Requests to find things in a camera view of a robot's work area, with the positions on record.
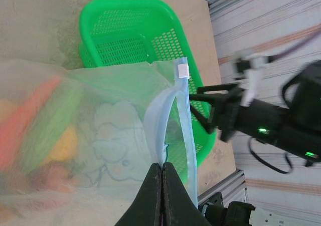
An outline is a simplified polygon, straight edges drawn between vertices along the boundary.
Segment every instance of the corrugated metal wall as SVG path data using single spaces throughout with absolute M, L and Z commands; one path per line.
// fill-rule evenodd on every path
M 275 54 L 288 48 L 321 26 L 321 0 L 239 0 L 211 17 L 222 83 L 230 83 L 229 60 L 235 51 L 254 48 Z M 280 86 L 316 59 L 321 59 L 320 38 L 265 70 L 258 98 L 283 105 Z M 275 213 L 321 222 L 321 166 L 305 168 L 302 159 L 292 156 L 294 172 L 279 174 L 249 154 L 247 139 L 237 133 L 233 149 L 237 167 L 245 170 L 250 202 Z M 287 170 L 282 150 L 259 143 L 253 143 L 253 148 L 266 161 Z

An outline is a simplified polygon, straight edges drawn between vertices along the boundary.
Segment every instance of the translucent bag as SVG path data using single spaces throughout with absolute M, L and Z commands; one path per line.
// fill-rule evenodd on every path
M 115 224 L 150 165 L 175 165 L 176 157 L 187 157 L 188 192 L 197 205 L 183 63 L 73 71 L 0 63 L 0 222 Z M 175 150 L 182 144 L 186 150 Z

